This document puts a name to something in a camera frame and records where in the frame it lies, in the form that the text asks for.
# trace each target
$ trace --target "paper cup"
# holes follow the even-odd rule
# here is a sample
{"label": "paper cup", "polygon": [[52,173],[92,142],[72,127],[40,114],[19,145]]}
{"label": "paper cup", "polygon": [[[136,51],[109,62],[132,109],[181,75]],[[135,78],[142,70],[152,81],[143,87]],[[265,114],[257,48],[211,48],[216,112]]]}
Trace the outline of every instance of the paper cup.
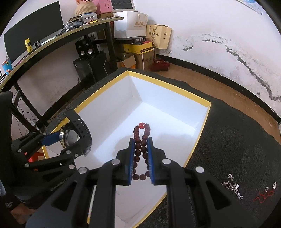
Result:
{"label": "paper cup", "polygon": [[4,63],[2,64],[2,67],[3,67],[4,71],[7,73],[7,75],[13,70],[10,57],[8,57],[8,58],[4,61]]}

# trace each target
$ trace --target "computer tower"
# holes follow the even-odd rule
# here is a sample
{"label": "computer tower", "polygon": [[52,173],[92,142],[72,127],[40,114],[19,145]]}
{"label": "computer tower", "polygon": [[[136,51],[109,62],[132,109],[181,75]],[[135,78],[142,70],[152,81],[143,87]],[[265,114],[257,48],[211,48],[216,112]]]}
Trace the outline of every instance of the computer tower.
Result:
{"label": "computer tower", "polygon": [[81,81],[84,78],[92,77],[95,82],[98,82],[113,72],[105,53],[100,53],[89,59],[76,59],[73,64]]}

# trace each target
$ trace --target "wooden floor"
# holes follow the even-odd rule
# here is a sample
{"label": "wooden floor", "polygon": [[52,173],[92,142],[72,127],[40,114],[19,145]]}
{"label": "wooden floor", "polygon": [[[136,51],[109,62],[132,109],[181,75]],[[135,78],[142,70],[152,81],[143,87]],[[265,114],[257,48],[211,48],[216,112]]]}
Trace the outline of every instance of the wooden floor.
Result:
{"label": "wooden floor", "polygon": [[158,72],[158,74],[164,77],[184,81],[197,90],[223,100],[231,107],[240,110],[256,120],[268,134],[272,135],[275,140],[281,144],[280,131],[276,120],[256,103],[229,86],[208,76],[174,64],[171,64],[168,71],[161,71]]}

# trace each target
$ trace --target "speaker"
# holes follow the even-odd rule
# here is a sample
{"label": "speaker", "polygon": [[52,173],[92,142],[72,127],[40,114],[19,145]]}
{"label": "speaker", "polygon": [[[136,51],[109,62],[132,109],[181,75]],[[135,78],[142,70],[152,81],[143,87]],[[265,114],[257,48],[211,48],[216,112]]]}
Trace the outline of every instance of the speaker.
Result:
{"label": "speaker", "polygon": [[89,59],[76,59],[73,64],[81,81],[84,78],[92,77],[95,82],[98,82],[113,72],[105,53],[100,53]]}
{"label": "speaker", "polygon": [[95,56],[94,47],[89,38],[83,38],[75,43],[80,58],[91,58]]}

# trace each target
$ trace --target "yellow phone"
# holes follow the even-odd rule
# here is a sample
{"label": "yellow phone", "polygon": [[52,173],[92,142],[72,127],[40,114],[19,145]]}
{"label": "yellow phone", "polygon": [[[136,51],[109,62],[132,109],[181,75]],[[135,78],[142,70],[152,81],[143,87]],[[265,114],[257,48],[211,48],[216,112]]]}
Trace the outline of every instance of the yellow phone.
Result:
{"label": "yellow phone", "polygon": [[32,51],[32,46],[30,45],[29,38],[25,40],[25,46],[26,46],[28,53]]}

